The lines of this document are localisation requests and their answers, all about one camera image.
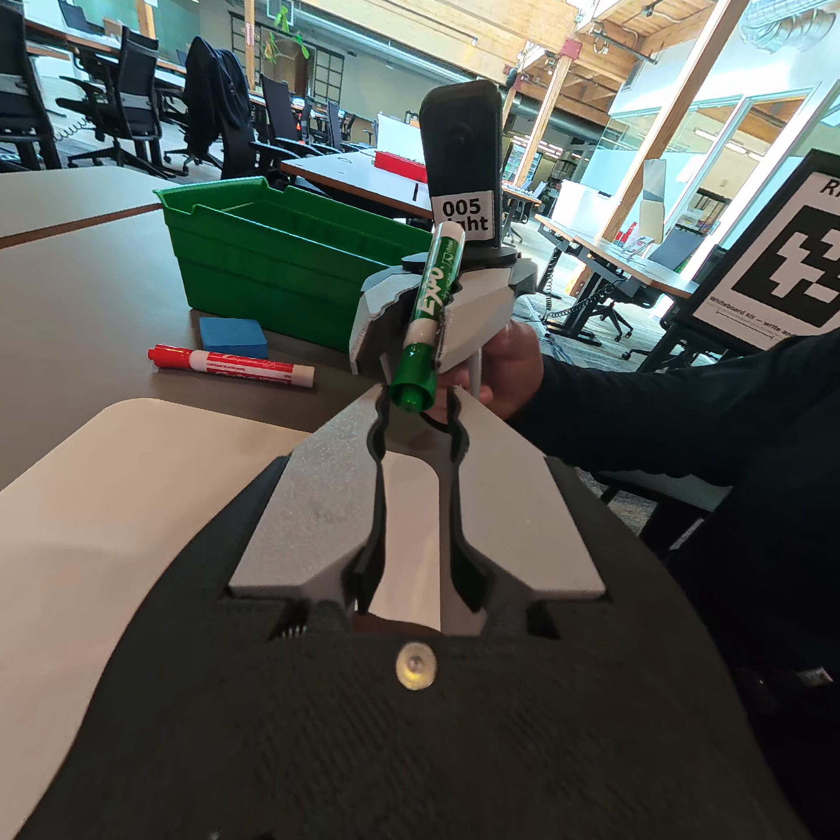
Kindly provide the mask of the white whiteboard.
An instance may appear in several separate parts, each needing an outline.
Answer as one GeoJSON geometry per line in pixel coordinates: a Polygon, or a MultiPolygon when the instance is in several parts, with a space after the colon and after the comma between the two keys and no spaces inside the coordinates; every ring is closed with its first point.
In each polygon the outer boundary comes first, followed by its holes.
{"type": "MultiPolygon", "coordinates": [[[[2,491],[2,838],[455,835],[411,635],[229,589],[304,438],[137,398],[2,491]]],[[[370,607],[438,627],[438,477],[382,465],[370,607]]]]}

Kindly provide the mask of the person's right hand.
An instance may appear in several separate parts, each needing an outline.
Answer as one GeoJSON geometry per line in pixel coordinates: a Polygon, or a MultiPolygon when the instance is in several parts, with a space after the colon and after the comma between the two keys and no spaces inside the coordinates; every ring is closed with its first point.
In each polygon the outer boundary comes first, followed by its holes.
{"type": "MultiPolygon", "coordinates": [[[[528,324],[510,320],[482,348],[478,399],[501,420],[527,405],[542,379],[539,337],[528,324]]],[[[467,362],[437,376],[435,404],[426,413],[435,422],[447,423],[447,392],[455,386],[469,392],[474,387],[467,362]]]]}

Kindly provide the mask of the blue eraser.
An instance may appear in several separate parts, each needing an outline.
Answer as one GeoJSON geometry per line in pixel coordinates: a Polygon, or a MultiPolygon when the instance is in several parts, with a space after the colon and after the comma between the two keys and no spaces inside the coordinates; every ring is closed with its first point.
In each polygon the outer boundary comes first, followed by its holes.
{"type": "Polygon", "coordinates": [[[259,322],[244,318],[201,317],[203,350],[256,360],[268,358],[266,336],[259,322]]]}

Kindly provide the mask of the red plastic bin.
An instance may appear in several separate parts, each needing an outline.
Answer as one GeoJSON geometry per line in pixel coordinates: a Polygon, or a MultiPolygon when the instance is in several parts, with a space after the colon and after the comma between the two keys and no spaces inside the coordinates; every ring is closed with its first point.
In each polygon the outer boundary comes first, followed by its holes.
{"type": "Polygon", "coordinates": [[[407,180],[427,184],[427,169],[424,163],[407,159],[398,154],[376,150],[374,167],[383,172],[399,175],[407,180]]]}

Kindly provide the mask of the dark jacket on chair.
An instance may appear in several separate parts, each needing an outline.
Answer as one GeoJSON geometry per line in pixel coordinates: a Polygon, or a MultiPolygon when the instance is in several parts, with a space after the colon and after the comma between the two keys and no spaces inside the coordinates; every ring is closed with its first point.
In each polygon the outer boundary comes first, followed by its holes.
{"type": "Polygon", "coordinates": [[[197,36],[187,53],[185,69],[183,101],[189,155],[210,161],[211,145],[221,140],[222,179],[251,175],[256,165],[252,145],[255,133],[248,83],[238,58],[232,51],[216,49],[197,36]]]}

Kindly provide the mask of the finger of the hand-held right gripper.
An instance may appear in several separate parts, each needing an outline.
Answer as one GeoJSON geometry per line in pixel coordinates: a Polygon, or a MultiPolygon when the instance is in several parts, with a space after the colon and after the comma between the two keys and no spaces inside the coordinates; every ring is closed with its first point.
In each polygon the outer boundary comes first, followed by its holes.
{"type": "Polygon", "coordinates": [[[446,373],[481,351],[508,323],[515,298],[514,266],[466,271],[444,306],[435,351],[435,370],[446,373]]]}
{"type": "Polygon", "coordinates": [[[401,266],[387,267],[366,279],[350,335],[354,375],[394,375],[420,281],[419,274],[401,266]]]}

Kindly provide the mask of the black mesh office chair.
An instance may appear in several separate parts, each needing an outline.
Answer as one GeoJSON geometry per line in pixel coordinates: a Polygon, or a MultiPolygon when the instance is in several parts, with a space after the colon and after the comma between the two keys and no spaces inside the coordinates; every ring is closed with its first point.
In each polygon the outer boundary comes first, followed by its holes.
{"type": "Polygon", "coordinates": [[[260,75],[260,80],[268,115],[269,144],[290,153],[293,160],[342,153],[341,149],[301,136],[298,118],[291,106],[291,95],[285,81],[272,80],[263,74],[260,75]]]}
{"type": "Polygon", "coordinates": [[[101,165],[102,160],[114,161],[143,170],[150,175],[169,179],[160,159],[149,161],[145,151],[160,152],[161,121],[154,95],[154,74],[159,54],[159,43],[122,26],[119,63],[107,65],[108,75],[104,85],[76,78],[63,77],[79,86],[85,93],[83,100],[58,98],[56,105],[78,113],[90,121],[99,141],[112,138],[112,147],[87,153],[70,155],[67,166],[74,168],[79,161],[92,161],[101,165]]]}
{"type": "Polygon", "coordinates": [[[13,145],[17,162],[1,160],[2,172],[61,169],[55,135],[30,59],[25,16],[18,3],[1,2],[1,141],[13,145]]]}

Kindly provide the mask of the red dry-erase marker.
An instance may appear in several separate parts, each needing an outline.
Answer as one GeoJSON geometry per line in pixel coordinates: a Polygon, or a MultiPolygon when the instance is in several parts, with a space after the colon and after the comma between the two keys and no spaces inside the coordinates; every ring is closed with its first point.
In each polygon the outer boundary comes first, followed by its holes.
{"type": "Polygon", "coordinates": [[[193,350],[191,370],[200,373],[225,375],[258,382],[312,388],[315,369],[310,365],[291,364],[272,360],[256,360],[241,356],[193,350]]]}

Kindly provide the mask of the white dry-erase marker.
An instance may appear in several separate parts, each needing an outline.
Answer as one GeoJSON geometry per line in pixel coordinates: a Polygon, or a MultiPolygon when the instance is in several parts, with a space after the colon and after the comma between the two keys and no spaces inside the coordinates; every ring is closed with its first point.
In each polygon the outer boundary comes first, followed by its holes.
{"type": "Polygon", "coordinates": [[[436,349],[442,311],[452,297],[465,245],[466,231],[457,222],[445,220],[436,226],[402,350],[416,342],[436,349]]]}

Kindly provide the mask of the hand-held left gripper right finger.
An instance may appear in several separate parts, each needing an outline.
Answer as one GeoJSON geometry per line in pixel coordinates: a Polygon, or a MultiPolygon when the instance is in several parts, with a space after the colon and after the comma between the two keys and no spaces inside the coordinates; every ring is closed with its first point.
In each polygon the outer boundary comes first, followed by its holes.
{"type": "Polygon", "coordinates": [[[602,597],[545,455],[459,387],[448,393],[448,425],[450,577],[468,609],[602,597]]]}

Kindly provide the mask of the wooden top desk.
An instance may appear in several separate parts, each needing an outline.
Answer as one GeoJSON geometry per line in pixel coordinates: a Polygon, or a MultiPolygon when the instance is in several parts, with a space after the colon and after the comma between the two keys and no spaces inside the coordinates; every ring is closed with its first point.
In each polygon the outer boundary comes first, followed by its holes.
{"type": "Polygon", "coordinates": [[[280,169],[288,177],[317,186],[335,201],[366,212],[388,218],[433,218],[427,185],[377,167],[367,152],[288,160],[280,163],[280,169]]]}
{"type": "Polygon", "coordinates": [[[540,234],[554,242],[549,264],[542,274],[537,292],[546,298],[543,322],[546,330],[562,338],[600,347],[594,333],[585,329],[591,318],[610,320],[617,330],[616,341],[629,338],[634,328],[615,310],[617,302],[648,309],[661,295],[671,299],[689,299],[698,284],[651,260],[630,256],[617,244],[593,234],[537,215],[540,234]],[[564,310],[552,310],[558,296],[551,291],[551,279],[560,258],[569,255],[591,271],[576,303],[564,310]]]}

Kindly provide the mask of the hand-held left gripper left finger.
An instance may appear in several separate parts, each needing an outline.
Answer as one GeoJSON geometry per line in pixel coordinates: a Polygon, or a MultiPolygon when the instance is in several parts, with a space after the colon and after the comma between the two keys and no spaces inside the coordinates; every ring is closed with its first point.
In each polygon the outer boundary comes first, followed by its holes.
{"type": "Polygon", "coordinates": [[[293,449],[229,582],[233,595],[369,611],[385,569],[386,426],[378,384],[293,449]]]}

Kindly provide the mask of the wooden post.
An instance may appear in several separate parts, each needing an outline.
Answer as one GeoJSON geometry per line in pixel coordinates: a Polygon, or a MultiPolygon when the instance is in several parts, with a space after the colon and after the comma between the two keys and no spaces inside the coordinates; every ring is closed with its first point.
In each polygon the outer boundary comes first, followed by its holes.
{"type": "Polygon", "coordinates": [[[577,60],[581,54],[582,43],[576,38],[567,38],[554,60],[554,68],[548,89],[543,96],[541,106],[534,126],[523,149],[519,167],[515,174],[513,183],[516,186],[523,186],[530,172],[534,155],[542,140],[545,129],[549,123],[554,106],[560,96],[564,80],[568,74],[572,62],[577,60]]]}
{"type": "Polygon", "coordinates": [[[613,241],[642,191],[644,163],[659,158],[665,152],[669,140],[695,100],[748,4],[747,1],[720,1],[715,4],[656,120],[625,173],[614,196],[612,213],[598,231],[600,238],[613,241]]]}

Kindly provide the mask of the large black white tag sign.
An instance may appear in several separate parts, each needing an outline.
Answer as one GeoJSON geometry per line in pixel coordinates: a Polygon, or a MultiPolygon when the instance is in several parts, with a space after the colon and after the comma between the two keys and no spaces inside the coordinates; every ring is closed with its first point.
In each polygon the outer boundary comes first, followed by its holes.
{"type": "Polygon", "coordinates": [[[750,354],[838,327],[839,157],[809,151],[729,248],[699,268],[655,346],[750,354]]]}

